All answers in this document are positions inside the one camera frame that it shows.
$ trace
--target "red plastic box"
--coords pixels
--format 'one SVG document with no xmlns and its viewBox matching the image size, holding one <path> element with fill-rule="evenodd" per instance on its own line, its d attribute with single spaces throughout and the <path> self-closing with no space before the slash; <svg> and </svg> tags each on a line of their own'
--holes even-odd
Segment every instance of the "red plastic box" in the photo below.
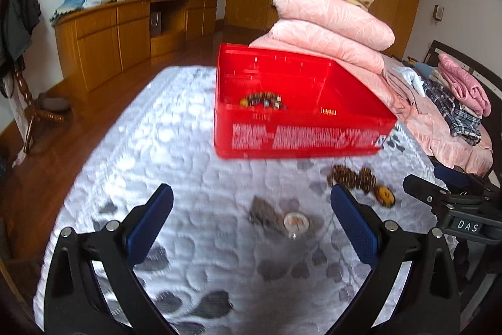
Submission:
<svg viewBox="0 0 502 335">
<path fill-rule="evenodd" d="M 240 107 L 247 95 L 265 91 L 279 94 L 287 109 Z M 395 124 L 386 105 L 334 60 L 221 45 L 214 104 L 221 158 L 370 155 Z"/>
</svg>

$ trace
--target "dark jacket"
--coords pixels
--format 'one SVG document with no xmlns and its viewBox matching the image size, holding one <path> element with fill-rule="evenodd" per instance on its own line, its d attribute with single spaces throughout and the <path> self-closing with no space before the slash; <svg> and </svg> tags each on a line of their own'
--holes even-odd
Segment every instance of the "dark jacket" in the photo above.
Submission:
<svg viewBox="0 0 502 335">
<path fill-rule="evenodd" d="M 31 35 L 40 21 L 38 0 L 2 0 L 0 8 L 0 78 L 31 46 Z"/>
</svg>

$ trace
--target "wooden bed frame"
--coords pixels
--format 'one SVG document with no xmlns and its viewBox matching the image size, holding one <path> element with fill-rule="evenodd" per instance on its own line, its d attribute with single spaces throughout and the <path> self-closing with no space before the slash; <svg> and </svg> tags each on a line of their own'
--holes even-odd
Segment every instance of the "wooden bed frame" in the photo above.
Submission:
<svg viewBox="0 0 502 335">
<path fill-rule="evenodd" d="M 486 175 L 488 176 L 494 171 L 497 179 L 502 182 L 502 78 L 471 57 L 438 41 L 432 42 L 424 62 L 437 67 L 441 52 L 445 52 L 461 62 L 465 70 L 476 77 L 486 91 L 491 103 L 491 114 L 484 117 L 481 124 L 490 135 L 494 151 L 494 164 Z"/>
</svg>

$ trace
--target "blue gripper pad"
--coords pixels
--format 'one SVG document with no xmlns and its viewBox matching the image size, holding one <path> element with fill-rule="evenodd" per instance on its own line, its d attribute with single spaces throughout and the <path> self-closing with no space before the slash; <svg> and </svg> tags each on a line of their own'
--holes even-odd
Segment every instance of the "blue gripper pad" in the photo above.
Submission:
<svg viewBox="0 0 502 335">
<path fill-rule="evenodd" d="M 446 184 L 451 184 L 461 189 L 467 189 L 469 187 L 469 179 L 466 174 L 446 168 L 443 165 L 435 165 L 434 176 L 441 179 Z"/>
<path fill-rule="evenodd" d="M 144 214 L 125 239 L 128 266 L 132 268 L 145 260 L 167 216 L 171 213 L 173 204 L 173 190 L 169 185 L 161 184 L 145 205 L 131 211 L 130 215 L 136 209 L 144 211 Z"/>
<path fill-rule="evenodd" d="M 331 207 L 336 217 L 361 262 L 375 268 L 378 262 L 378 237 L 361 215 L 362 206 L 366 205 L 359 204 L 348 190 L 340 185 L 333 186 Z"/>
</svg>

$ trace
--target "beaded bracelet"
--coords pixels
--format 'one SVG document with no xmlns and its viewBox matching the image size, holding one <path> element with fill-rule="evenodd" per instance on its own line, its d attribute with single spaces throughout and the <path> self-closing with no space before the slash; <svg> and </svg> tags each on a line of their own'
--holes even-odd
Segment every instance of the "beaded bracelet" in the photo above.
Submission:
<svg viewBox="0 0 502 335">
<path fill-rule="evenodd" d="M 286 109 L 286 106 L 282 103 L 280 95 L 269 91 L 264 93 L 249 94 L 247 97 L 240 100 L 239 105 L 241 107 L 253 107 L 258 104 L 263 104 L 263 107 L 265 108 L 273 108 L 276 110 Z"/>
</svg>

